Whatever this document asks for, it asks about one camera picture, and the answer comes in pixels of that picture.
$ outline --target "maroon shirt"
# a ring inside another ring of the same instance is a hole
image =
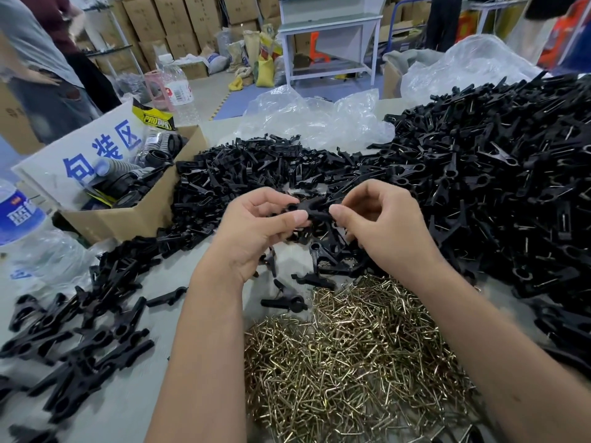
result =
[[[70,39],[68,26],[63,20],[62,14],[70,9],[70,0],[20,0],[31,12],[53,39],[58,50],[63,54],[75,54],[80,52],[78,47]]]

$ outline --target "plastic water bottle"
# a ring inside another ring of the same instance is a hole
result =
[[[191,126],[199,123],[199,114],[193,102],[193,92],[181,68],[174,63],[172,54],[159,56],[162,64],[166,94],[174,106],[174,124]]]
[[[55,289],[84,285],[94,256],[10,182],[0,179],[0,252]]]

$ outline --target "packaging area sign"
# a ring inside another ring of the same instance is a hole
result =
[[[12,167],[32,188],[65,210],[79,210],[88,200],[84,186],[96,177],[100,158],[128,159],[143,142],[146,126],[122,104]]]

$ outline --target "pile of metal pins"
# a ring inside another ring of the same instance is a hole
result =
[[[248,412],[276,441],[418,437],[477,415],[470,379],[398,282],[365,275],[312,299],[312,322],[268,317],[245,336]]]

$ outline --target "hand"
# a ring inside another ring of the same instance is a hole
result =
[[[299,200],[295,197],[272,188],[258,188],[234,199],[226,208],[206,256],[229,265],[231,274],[237,274],[245,283],[268,247],[307,225],[308,213],[303,210],[267,217],[296,203]]]
[[[409,289],[426,271],[447,266],[417,201],[404,188],[367,180],[329,212],[378,266]]]
[[[59,79],[51,76],[46,76],[43,73],[31,70],[31,68],[26,68],[22,73],[17,74],[17,77],[25,81],[36,82],[37,84],[47,84],[49,86],[60,85]]]

